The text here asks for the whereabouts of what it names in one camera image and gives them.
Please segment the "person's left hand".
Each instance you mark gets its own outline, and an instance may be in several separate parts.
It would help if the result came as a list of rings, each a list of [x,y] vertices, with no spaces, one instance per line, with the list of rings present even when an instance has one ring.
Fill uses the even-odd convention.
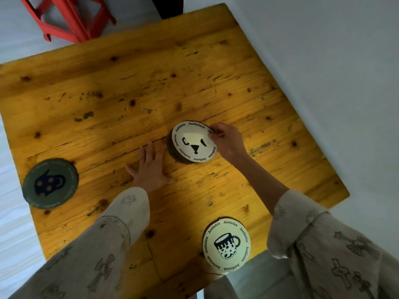
[[[160,148],[156,151],[154,148],[154,154],[156,159],[152,166],[146,166],[146,147],[140,147],[139,158],[138,158],[138,175],[136,179],[133,179],[134,186],[140,187],[146,191],[146,193],[151,193],[158,190],[162,186],[162,177],[166,176],[163,173],[163,156],[165,152],[165,146],[162,144]]]

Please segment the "person's right hand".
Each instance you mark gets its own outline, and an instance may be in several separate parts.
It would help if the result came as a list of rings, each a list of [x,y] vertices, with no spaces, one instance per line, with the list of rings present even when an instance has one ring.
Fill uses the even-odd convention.
[[[220,144],[217,146],[217,150],[231,165],[238,167],[249,158],[242,133],[236,127],[219,122],[212,124],[210,128],[214,133],[220,134]]]

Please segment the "white coaster with face print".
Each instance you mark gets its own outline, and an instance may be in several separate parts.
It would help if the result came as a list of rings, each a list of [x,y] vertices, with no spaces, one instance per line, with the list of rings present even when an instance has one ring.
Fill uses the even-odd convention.
[[[217,154],[217,146],[207,136],[213,131],[207,125],[198,121],[182,121],[171,131],[176,150],[186,159],[205,163]]]

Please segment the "person's right forearm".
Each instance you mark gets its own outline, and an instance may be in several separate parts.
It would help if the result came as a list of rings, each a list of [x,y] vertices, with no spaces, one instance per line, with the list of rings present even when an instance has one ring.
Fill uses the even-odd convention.
[[[272,215],[267,248],[289,260],[304,299],[399,299],[399,260],[249,155],[232,164]]]

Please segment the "person's left forearm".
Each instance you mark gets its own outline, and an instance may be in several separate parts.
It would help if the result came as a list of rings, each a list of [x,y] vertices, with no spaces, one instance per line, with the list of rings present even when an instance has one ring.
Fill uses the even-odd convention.
[[[126,254],[150,221],[148,190],[121,192],[9,299],[119,299]]]

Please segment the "green coaster with dark print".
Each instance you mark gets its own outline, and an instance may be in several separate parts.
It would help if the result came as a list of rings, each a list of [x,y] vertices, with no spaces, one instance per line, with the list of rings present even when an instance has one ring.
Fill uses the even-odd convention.
[[[77,191],[79,175],[75,166],[62,158],[44,160],[25,177],[22,193],[32,207],[49,210],[65,204]]]

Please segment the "white coaster with mug print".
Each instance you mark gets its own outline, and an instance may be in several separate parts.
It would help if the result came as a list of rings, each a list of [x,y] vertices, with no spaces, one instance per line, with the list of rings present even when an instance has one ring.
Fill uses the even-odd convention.
[[[251,255],[251,238],[245,226],[231,217],[213,221],[204,231],[202,250],[211,269],[219,275],[241,269]]]

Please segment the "red metal stool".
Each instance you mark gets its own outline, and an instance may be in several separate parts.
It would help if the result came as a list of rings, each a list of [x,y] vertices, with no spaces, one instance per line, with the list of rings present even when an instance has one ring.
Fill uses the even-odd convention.
[[[116,25],[115,17],[109,11],[104,0],[90,0],[99,4],[97,14],[84,22],[78,13],[78,0],[42,0],[37,7],[34,7],[29,0],[20,0],[27,11],[31,14],[48,42],[52,36],[67,40],[72,43],[82,43],[100,37],[108,22]],[[42,20],[44,14],[55,7],[66,21],[68,30],[54,26]]]

